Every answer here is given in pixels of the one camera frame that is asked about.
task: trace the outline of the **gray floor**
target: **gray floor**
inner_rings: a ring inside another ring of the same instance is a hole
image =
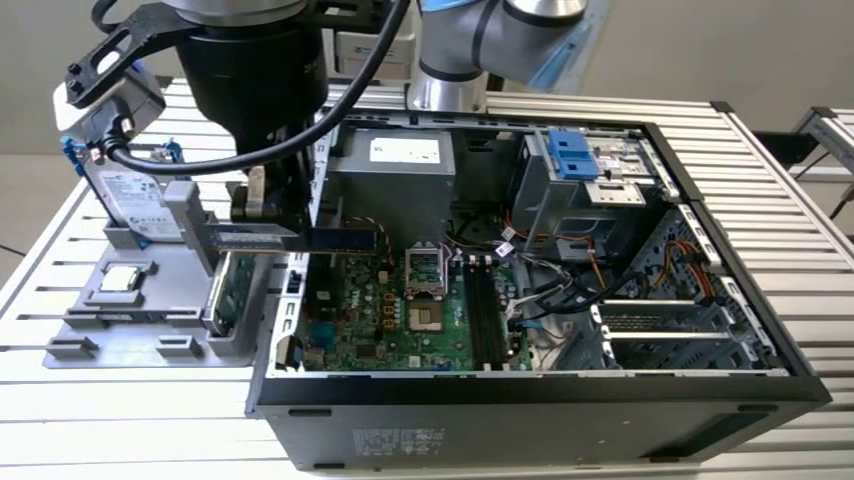
[[[59,152],[57,155],[0,155],[0,171],[0,243],[26,252],[79,179]],[[0,285],[20,260],[18,255],[0,250]]]

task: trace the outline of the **label sticker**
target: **label sticker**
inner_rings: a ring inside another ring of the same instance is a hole
[[[423,138],[375,138],[371,161],[385,163],[429,163],[438,165],[439,140]]]
[[[361,428],[353,431],[357,455],[439,455],[445,428]]]
[[[162,204],[155,179],[134,172],[105,173],[101,179],[129,228],[151,241],[182,240],[173,212]]]
[[[109,322],[130,322],[134,320],[127,313],[102,313],[98,318]]]
[[[516,247],[510,244],[510,242],[505,242],[496,249],[496,253],[498,253],[500,257],[505,258],[508,255],[510,255],[510,252],[513,252],[514,250],[516,250]]]
[[[510,241],[516,236],[517,236],[517,231],[513,229],[513,227],[508,227],[502,232],[502,237],[505,237],[505,240]]]

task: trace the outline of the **barcode sticker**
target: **barcode sticker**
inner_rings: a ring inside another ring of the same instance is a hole
[[[513,252],[514,250],[516,250],[516,247],[512,245],[512,243],[505,242],[496,249],[496,253],[498,253],[500,257],[505,258],[508,255],[510,255],[510,252]]]
[[[439,164],[439,140],[423,138],[375,138],[371,162]]]
[[[505,237],[505,240],[510,241],[516,236],[517,236],[517,231],[513,229],[513,227],[508,227],[502,232],[502,237]]]

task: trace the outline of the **white wall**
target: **white wall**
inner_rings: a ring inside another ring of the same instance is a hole
[[[753,129],[854,107],[854,1],[612,1],[584,95],[726,100]]]
[[[95,0],[0,1],[0,152],[59,151],[51,95],[67,65],[103,38],[90,22]],[[122,0],[109,20],[121,19],[142,4]],[[153,58],[163,74],[181,72],[178,58]]]

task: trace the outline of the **black plastic bracket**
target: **black plastic bracket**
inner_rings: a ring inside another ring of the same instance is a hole
[[[201,25],[181,18],[169,5],[161,2],[142,5],[98,47],[69,66],[69,103],[78,108],[93,105],[119,82],[134,62],[174,47],[202,30]],[[119,52],[119,59],[99,72],[99,65],[113,52]]]
[[[713,100],[709,103],[712,104],[712,108],[714,108],[718,112],[736,113],[736,109],[733,108],[733,105],[730,105],[729,102],[725,102],[722,100]]]
[[[837,112],[830,107],[813,107],[813,112],[822,118],[838,118]]]
[[[753,132],[753,134],[786,169],[801,163],[818,147],[818,140],[806,133]]]
[[[665,163],[668,171],[676,177],[674,180],[677,181],[680,191],[682,192],[682,200],[685,202],[704,201],[704,193],[700,191],[700,187],[694,183],[694,179],[692,178],[692,175],[689,175],[685,165],[682,165],[677,152],[665,138],[662,129],[658,128],[658,125],[654,123],[645,123],[644,130],[648,138],[650,139],[650,143],[653,144],[653,148]]]

